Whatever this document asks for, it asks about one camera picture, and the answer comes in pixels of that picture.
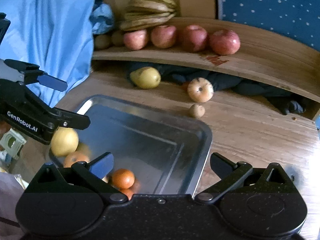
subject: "wooden shelf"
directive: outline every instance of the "wooden shelf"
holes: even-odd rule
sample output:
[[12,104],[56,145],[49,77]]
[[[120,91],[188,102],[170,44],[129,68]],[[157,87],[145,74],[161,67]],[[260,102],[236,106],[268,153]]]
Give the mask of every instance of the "wooden shelf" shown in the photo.
[[198,24],[209,33],[223,28],[232,29],[240,37],[241,48],[234,55],[218,56],[210,51],[187,53],[179,47],[162,50],[149,46],[138,51],[111,47],[95,51],[93,59],[143,61],[207,69],[263,82],[320,102],[318,51],[279,34],[232,22],[177,17],[170,20],[169,24],[178,29]]

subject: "blue fabric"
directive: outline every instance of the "blue fabric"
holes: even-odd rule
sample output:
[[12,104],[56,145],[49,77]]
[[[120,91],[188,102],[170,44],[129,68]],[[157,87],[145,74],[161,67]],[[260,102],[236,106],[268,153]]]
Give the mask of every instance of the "blue fabric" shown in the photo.
[[273,31],[320,51],[320,0],[222,0],[222,19]]
[[11,21],[0,58],[37,64],[68,83],[65,92],[40,84],[28,86],[51,107],[89,76],[93,4],[94,0],[0,0],[0,12]]
[[111,7],[108,4],[102,3],[97,7],[90,16],[92,24],[92,34],[104,34],[111,31],[115,21]]
[[92,34],[94,35],[111,31],[115,24],[111,7],[103,3],[102,0],[95,0],[90,21],[92,24]]

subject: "dark fabric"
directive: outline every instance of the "dark fabric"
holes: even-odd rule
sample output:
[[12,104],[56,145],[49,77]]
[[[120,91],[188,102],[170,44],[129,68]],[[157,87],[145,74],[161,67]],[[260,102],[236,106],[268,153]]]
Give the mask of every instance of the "dark fabric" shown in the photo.
[[128,80],[131,82],[129,78],[131,72],[146,66],[156,68],[161,74],[162,80],[179,85],[202,77],[210,81],[214,91],[231,88],[234,92],[244,96],[262,95],[284,115],[289,113],[300,114],[306,110],[305,98],[287,90],[237,76],[198,68],[130,61],[128,62]]

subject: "screw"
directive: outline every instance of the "screw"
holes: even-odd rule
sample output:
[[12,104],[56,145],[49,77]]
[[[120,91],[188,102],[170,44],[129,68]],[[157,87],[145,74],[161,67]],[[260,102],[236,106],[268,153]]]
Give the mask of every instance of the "screw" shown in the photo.
[[79,164],[87,164],[87,162],[85,162],[85,161],[79,161],[77,163],[79,163]]
[[51,129],[54,128],[54,124],[53,124],[52,122],[49,122],[49,123],[48,123],[48,126],[49,126]]
[[197,199],[201,202],[206,202],[212,200],[213,196],[210,193],[203,192],[197,195]]
[[122,202],[125,200],[125,195],[122,193],[114,193],[110,196],[110,199],[114,202]]
[[157,201],[159,204],[165,204],[166,202],[163,198],[158,198]]

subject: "pink apple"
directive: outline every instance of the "pink apple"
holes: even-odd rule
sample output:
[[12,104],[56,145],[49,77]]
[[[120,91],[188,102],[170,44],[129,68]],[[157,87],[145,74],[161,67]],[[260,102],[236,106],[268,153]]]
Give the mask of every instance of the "pink apple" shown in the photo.
[[172,25],[155,27],[151,32],[151,41],[159,49],[172,47],[177,40],[177,28]]
[[188,52],[198,52],[207,46],[207,31],[199,25],[187,26],[181,36],[182,48]]
[[139,50],[147,45],[149,41],[146,29],[125,33],[123,36],[124,45],[131,50]]
[[239,36],[231,30],[221,30],[211,34],[209,43],[212,50],[219,55],[235,54],[240,49]]

